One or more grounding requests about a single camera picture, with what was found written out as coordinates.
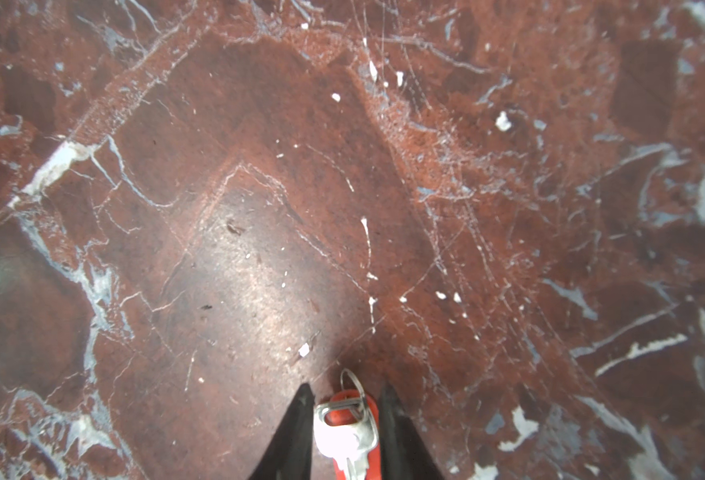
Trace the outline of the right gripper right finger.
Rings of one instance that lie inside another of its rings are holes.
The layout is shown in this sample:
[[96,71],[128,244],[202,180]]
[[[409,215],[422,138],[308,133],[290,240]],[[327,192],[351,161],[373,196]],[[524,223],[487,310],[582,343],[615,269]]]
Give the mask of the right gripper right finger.
[[378,411],[381,478],[442,479],[437,464],[389,383],[381,390]]

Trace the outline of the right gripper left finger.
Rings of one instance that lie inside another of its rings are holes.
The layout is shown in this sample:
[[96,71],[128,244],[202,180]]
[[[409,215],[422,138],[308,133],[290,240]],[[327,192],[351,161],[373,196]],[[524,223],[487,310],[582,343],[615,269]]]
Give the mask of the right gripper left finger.
[[316,398],[308,383],[302,383],[288,405],[264,456],[250,475],[251,480],[308,480],[312,476]]

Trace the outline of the red key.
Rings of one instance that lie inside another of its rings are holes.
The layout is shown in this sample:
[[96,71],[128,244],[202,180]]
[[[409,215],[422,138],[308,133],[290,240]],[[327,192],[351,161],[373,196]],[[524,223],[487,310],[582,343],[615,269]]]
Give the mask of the red key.
[[342,390],[314,407],[314,441],[334,462],[336,479],[381,479],[379,413],[376,401],[349,369]]

